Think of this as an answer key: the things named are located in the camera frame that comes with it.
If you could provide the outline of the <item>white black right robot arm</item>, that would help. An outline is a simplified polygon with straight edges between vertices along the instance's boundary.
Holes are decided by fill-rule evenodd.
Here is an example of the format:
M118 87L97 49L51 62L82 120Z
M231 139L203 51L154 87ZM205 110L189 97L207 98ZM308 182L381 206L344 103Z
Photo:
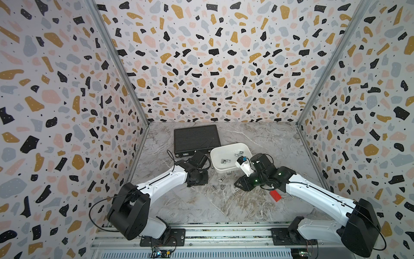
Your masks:
M292 240L302 237L305 240L331 241L365 258L369 258L376 249L377 239L382 233L369 201L354 201L331 193L288 167L277 168L263 153L252 158L240 156L235 165L244 172L244 176L235 182L235 187L245 192L255 187L279 190L308 202L331 217L330 221L296 217L288 228Z

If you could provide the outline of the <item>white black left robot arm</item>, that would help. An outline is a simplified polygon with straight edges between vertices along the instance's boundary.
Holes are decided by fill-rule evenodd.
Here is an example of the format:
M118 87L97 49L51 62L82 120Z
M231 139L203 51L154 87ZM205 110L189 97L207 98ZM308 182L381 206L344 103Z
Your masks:
M174 160L171 168L152 180L138 185L126 183L112 199L107 215L109 223L127 240L144 237L150 238L157 246L167 244L171 226L160 217L149 216L151 205L177 186L206 185L211 165L207 155L196 151L187 160Z

